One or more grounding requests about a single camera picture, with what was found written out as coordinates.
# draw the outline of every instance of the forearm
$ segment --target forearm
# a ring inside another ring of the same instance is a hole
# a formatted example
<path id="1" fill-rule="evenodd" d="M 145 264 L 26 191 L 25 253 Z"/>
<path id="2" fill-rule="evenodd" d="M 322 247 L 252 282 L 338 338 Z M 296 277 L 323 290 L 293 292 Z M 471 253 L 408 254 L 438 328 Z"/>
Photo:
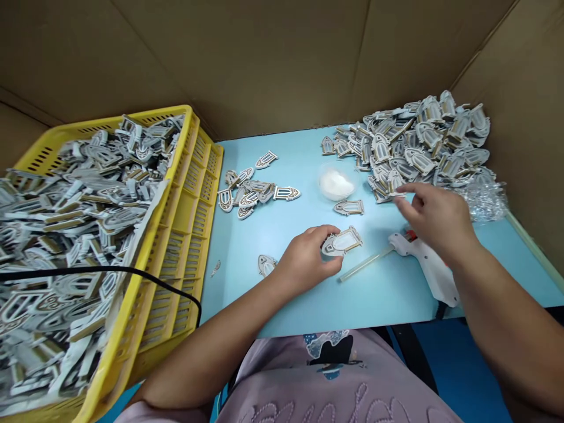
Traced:
<path id="1" fill-rule="evenodd" d="M 472 335 L 517 394 L 564 415 L 564 329 L 485 248 L 451 260 Z"/>
<path id="2" fill-rule="evenodd" d="M 262 327 L 291 298 L 271 274 L 189 335 L 143 383 L 131 404 L 196 408 L 229 381 Z"/>

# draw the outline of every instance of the left hand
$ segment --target left hand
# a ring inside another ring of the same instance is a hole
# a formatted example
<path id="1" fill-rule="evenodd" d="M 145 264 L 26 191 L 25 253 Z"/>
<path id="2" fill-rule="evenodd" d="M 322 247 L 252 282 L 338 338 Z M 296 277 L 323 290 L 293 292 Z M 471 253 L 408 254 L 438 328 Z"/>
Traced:
<path id="1" fill-rule="evenodd" d="M 277 283 L 283 284 L 291 298 L 294 298 L 337 274 L 341 270 L 343 258 L 336 257 L 323 263 L 320 248 L 329 235 L 340 231 L 333 225 L 321 225 L 298 235 L 292 239 L 269 278 L 276 278 Z"/>

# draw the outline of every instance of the person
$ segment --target person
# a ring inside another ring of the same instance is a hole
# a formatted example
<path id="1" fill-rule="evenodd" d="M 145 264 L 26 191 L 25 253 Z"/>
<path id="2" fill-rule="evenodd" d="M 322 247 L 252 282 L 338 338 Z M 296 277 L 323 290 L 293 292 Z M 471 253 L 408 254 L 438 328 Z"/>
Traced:
<path id="1" fill-rule="evenodd" d="M 411 204 L 394 202 L 452 270 L 503 390 L 537 417 L 564 417 L 564 329 L 481 246 L 462 197 L 417 183 L 398 191 L 415 193 Z M 154 369 L 118 421 L 208 421 L 239 365 L 218 422 L 460 421 L 370 329 L 255 340 L 285 304 L 341 270 L 342 257 L 320 256 L 338 232 L 322 225 L 295 237 L 268 277 Z"/>

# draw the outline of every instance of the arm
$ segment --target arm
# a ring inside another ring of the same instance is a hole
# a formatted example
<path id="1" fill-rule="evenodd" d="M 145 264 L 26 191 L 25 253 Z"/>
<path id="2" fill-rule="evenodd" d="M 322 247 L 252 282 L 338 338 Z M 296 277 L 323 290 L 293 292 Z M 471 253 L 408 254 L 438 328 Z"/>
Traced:
<path id="1" fill-rule="evenodd" d="M 158 365 L 128 405 L 186 409 L 208 404 L 229 381 L 262 327 L 293 298 L 341 270 L 343 258 L 321 261 L 331 225 L 295 237 L 262 282 L 189 335 Z"/>
<path id="2" fill-rule="evenodd" d="M 500 382 L 564 417 L 564 328 L 481 246 L 462 197 L 423 184 L 398 191 L 415 193 L 396 205 L 452 269 L 472 336 Z"/>

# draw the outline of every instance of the small plastic bowl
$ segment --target small plastic bowl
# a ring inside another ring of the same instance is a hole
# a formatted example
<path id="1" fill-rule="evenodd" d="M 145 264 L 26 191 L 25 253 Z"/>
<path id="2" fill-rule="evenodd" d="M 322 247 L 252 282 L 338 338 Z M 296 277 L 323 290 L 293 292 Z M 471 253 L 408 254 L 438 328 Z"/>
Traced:
<path id="1" fill-rule="evenodd" d="M 331 182 L 331 174 L 337 172 L 352 185 L 350 192 L 338 192 L 338 187 Z M 335 160 L 322 164 L 319 168 L 319 189 L 322 194 L 331 201 L 339 202 L 349 198 L 360 185 L 360 174 L 355 167 L 355 162 Z"/>

